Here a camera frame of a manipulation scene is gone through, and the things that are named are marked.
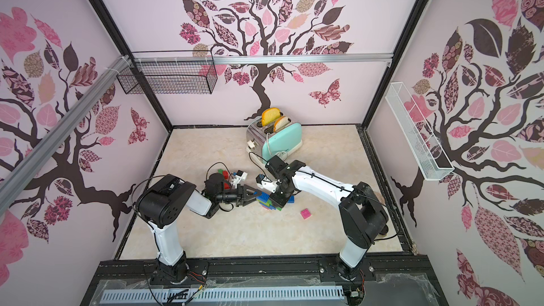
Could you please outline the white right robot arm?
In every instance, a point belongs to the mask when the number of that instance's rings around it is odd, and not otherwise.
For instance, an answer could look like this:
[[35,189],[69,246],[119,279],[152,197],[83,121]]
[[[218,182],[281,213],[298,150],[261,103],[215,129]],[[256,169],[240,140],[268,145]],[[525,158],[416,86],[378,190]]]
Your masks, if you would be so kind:
[[347,242],[338,254],[337,271],[345,280],[354,279],[367,251],[389,231],[387,206],[367,183],[345,184],[298,160],[288,164],[274,156],[265,169],[273,178],[260,175],[256,182],[259,189],[269,192],[273,207],[283,208],[290,197],[306,192],[338,209]]

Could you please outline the blue long lego brick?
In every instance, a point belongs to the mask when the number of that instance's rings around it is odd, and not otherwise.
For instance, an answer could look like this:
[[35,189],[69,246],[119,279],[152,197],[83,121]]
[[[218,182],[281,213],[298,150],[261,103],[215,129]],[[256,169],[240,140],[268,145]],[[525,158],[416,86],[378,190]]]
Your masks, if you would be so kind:
[[267,204],[269,202],[269,194],[261,193],[256,199],[262,204]]

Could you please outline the red long lego brick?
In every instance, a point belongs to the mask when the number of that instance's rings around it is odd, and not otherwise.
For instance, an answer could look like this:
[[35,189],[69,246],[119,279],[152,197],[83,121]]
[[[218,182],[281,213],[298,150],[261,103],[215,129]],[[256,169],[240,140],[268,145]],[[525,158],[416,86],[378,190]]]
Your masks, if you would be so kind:
[[223,171],[222,175],[223,175],[223,178],[224,178],[223,188],[225,190],[230,190],[232,188],[231,173],[229,173],[228,171]]

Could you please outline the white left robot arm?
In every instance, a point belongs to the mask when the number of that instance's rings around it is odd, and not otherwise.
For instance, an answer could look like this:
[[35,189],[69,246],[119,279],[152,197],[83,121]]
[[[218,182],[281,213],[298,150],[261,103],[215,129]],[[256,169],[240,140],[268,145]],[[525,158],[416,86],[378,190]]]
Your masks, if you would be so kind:
[[188,276],[186,253],[177,231],[177,219],[184,208],[210,219],[222,204],[245,207],[261,195],[242,181],[231,183],[219,173],[207,178],[202,193],[191,182],[172,174],[162,176],[135,203],[137,214],[148,224],[157,246],[158,279],[177,284]]

